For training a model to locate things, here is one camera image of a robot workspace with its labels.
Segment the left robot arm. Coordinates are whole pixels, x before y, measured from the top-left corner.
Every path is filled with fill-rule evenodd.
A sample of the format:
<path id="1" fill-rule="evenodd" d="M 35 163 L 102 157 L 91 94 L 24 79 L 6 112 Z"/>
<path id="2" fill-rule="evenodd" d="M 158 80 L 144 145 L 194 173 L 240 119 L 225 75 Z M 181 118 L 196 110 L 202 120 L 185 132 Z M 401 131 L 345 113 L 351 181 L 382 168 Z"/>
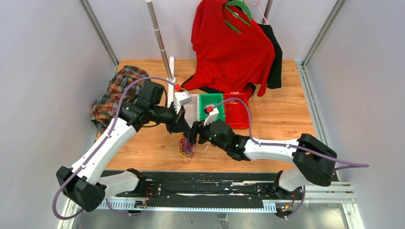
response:
<path id="1" fill-rule="evenodd" d="M 81 209 L 91 212 L 106 198 L 130 192 L 141 197 L 146 192 L 146 177 L 129 168 L 120 174 L 103 177 L 102 173 L 120 148 L 149 122 L 165 124 L 169 133 L 187 133 L 184 105 L 191 102 L 188 91 L 175 86 L 173 102 L 161 106 L 165 87 L 146 81 L 139 93 L 118 103 L 117 116 L 101 137 L 71 167 L 60 167 L 56 173 L 60 191 Z"/>

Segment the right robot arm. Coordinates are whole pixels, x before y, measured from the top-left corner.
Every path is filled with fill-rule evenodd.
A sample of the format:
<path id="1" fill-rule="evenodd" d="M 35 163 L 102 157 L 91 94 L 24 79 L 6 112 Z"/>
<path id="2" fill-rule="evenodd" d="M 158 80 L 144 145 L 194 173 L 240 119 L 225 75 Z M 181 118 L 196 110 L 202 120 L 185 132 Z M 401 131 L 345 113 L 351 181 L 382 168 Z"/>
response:
<path id="1" fill-rule="evenodd" d="M 263 140 L 236 134 L 224 121 L 217 120 L 208 125 L 195 121 L 184 136 L 193 145 L 209 142 L 236 161 L 274 160 L 293 164 L 292 169 L 279 172 L 273 185 L 273 193 L 280 199 L 300 186 L 328 187 L 332 182 L 337 153 L 310 134 L 284 141 Z"/>

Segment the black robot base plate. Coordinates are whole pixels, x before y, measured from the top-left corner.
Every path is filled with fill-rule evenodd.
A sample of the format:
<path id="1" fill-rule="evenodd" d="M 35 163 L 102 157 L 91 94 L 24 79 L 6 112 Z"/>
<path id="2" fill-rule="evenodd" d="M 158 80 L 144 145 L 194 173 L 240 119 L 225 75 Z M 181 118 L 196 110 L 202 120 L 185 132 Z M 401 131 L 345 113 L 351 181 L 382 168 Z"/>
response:
<path id="1" fill-rule="evenodd" d="M 276 173 L 145 171 L 143 192 L 126 191 L 118 197 L 149 200 L 150 207 L 200 209 L 259 209 L 264 201 L 297 204 L 301 188 L 278 197 L 273 192 Z"/>

